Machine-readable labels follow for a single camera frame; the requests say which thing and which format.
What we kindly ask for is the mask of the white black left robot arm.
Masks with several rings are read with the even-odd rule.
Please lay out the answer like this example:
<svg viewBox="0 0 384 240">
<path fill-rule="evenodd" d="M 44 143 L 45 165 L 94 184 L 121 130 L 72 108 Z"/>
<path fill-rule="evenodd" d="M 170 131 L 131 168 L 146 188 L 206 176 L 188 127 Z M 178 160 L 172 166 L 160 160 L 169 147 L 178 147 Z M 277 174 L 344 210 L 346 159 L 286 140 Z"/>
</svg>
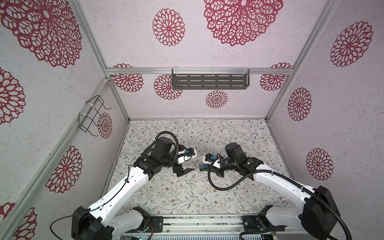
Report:
<svg viewBox="0 0 384 240">
<path fill-rule="evenodd" d="M 150 214 L 141 207 L 118 215 L 133 194 L 160 172 L 163 166 L 182 169 L 182 163 L 197 157 L 193 148 L 175 149 L 168 153 L 146 150 L 130 168 L 129 173 L 108 193 L 87 209 L 78 207 L 72 217 L 71 237 L 74 240 L 111 240 L 129 231 L 153 231 Z"/>
</svg>

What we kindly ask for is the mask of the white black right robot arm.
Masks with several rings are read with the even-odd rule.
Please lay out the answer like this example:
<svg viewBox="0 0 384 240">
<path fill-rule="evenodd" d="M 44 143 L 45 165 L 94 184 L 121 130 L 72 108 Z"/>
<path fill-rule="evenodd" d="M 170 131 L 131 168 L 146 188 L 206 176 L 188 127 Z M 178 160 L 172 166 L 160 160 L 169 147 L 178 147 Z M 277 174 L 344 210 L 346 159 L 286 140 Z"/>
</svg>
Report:
<svg viewBox="0 0 384 240">
<path fill-rule="evenodd" d="M 226 171 L 236 171 L 242 178 L 229 187 L 216 186 L 212 178 L 208 180 L 218 191 L 229 191 L 245 179 L 264 184 L 295 204 L 291 211 L 279 210 L 273 205 L 265 206 L 256 216 L 243 217 L 245 231 L 241 236 L 266 234 L 284 230 L 287 227 L 300 228 L 317 240 L 330 240 L 330 233 L 337 224 L 340 212 L 332 194 L 323 186 L 313 188 L 284 176 L 261 160 L 248 157 L 237 143 L 226 145 L 227 157 L 206 154 L 203 163 L 209 174 L 224 177 Z"/>
</svg>

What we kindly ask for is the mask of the blue padlock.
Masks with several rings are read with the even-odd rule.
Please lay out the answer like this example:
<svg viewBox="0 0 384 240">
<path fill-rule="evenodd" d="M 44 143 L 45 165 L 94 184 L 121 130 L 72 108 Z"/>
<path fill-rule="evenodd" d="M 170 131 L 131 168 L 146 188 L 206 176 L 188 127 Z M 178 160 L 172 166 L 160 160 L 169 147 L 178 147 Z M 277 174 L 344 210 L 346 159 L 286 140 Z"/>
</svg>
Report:
<svg viewBox="0 0 384 240">
<path fill-rule="evenodd" d="M 199 168 L 201 172 L 207 171 L 207 169 L 209 168 L 209 165 L 206 165 L 206 164 L 196 164 L 196 166 Z"/>
</svg>

